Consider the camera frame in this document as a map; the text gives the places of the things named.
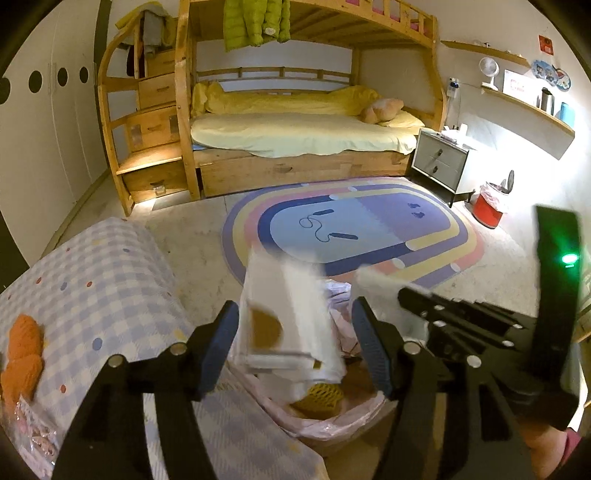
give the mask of wooden staircase drawer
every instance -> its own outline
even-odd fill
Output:
[[[148,77],[174,72],[174,49],[157,53],[154,57],[148,58],[146,64]]]
[[[132,151],[179,141],[176,106],[130,116],[127,130]]]
[[[123,181],[135,203],[187,190],[182,161],[124,173]]]
[[[161,103],[175,101],[174,73],[140,81],[139,108],[149,108]]]

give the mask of orange toy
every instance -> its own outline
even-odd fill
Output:
[[[32,399],[43,370],[41,330],[28,315],[19,315],[8,337],[8,365],[0,375],[7,407],[14,411],[22,395]]]

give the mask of rainbow rug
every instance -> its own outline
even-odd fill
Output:
[[[430,288],[482,258],[472,224],[403,178],[295,184],[247,194],[228,214],[223,251],[243,283],[250,247],[321,263],[350,281],[360,265]]]

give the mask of light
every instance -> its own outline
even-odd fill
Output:
[[[577,254],[566,254],[562,257],[562,262],[569,267],[572,267],[578,259],[579,256]]]

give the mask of nightstand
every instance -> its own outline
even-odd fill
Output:
[[[449,206],[456,197],[472,194],[482,183],[483,156],[478,150],[452,143],[436,132],[421,130],[411,167],[451,193]]]

